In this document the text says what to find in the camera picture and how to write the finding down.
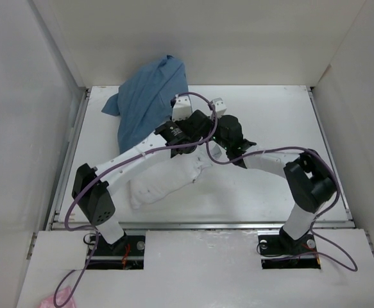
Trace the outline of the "blue fabric pillowcase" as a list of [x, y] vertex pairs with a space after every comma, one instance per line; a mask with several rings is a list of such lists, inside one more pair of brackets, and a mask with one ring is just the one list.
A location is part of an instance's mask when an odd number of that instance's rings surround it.
[[156, 127], [170, 119], [171, 100], [188, 91], [185, 64], [166, 55], [143, 65], [109, 97], [102, 113], [119, 117], [119, 152], [143, 141]]

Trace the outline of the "white pillow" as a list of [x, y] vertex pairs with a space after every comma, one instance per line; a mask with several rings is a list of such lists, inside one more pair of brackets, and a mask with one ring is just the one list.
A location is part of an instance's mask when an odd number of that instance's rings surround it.
[[133, 209], [164, 199], [194, 183], [202, 171], [213, 166], [204, 145], [188, 155], [178, 155], [155, 164], [130, 180], [130, 205]]

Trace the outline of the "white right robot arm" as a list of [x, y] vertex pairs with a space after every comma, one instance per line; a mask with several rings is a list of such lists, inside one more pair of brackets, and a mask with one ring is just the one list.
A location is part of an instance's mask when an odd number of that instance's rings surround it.
[[242, 126], [232, 115], [217, 120], [212, 140], [226, 151], [231, 164], [261, 170], [287, 181], [294, 206], [280, 228], [277, 243], [269, 247], [277, 255], [300, 253], [318, 210], [338, 190], [333, 172], [318, 152], [298, 146], [261, 150], [257, 143], [243, 137]]

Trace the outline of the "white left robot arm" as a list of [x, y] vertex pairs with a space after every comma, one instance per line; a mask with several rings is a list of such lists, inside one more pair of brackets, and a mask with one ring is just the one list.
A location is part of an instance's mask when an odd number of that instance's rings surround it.
[[91, 226], [103, 237], [103, 247], [115, 255], [124, 250], [127, 235], [114, 217], [112, 196], [130, 180], [155, 164], [194, 152], [215, 133], [223, 111], [207, 116], [196, 110], [179, 121], [166, 121], [143, 141], [96, 167], [81, 165], [75, 174], [72, 197]]

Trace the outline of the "pink plastic bag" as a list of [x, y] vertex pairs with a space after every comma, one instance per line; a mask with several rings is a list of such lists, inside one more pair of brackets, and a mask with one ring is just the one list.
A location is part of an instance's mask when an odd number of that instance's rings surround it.
[[55, 308], [56, 307], [55, 304], [62, 305], [64, 302], [66, 302], [66, 304], [64, 305], [64, 308], [77, 308], [73, 297], [71, 297], [68, 302], [66, 301], [70, 293], [71, 293], [70, 287], [63, 288], [55, 294], [56, 296], [51, 295], [41, 300], [38, 307], [39, 308]]

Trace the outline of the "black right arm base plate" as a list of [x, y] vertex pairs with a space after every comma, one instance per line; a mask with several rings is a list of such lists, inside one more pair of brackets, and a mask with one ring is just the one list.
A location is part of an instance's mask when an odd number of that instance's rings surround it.
[[258, 240], [257, 252], [264, 270], [321, 269], [312, 234], [297, 241], [287, 241], [280, 234], [259, 234]]

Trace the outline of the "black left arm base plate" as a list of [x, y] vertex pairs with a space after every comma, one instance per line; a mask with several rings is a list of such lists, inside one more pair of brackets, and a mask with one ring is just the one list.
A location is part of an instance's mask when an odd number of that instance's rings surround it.
[[143, 270], [145, 249], [145, 235], [128, 235], [117, 248], [113, 248], [100, 237], [87, 269]]

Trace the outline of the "aluminium front rail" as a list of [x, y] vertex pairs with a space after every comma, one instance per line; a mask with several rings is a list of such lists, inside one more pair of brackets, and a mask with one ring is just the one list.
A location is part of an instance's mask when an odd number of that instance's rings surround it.
[[[87, 223], [73, 221], [71, 228], [82, 227]], [[123, 221], [120, 225], [125, 230], [249, 230], [279, 229], [284, 224], [283, 221]], [[317, 221], [314, 224], [318, 229], [353, 229], [356, 228], [353, 220], [346, 221]], [[48, 221], [42, 230], [64, 230], [64, 222], [56, 219]]]

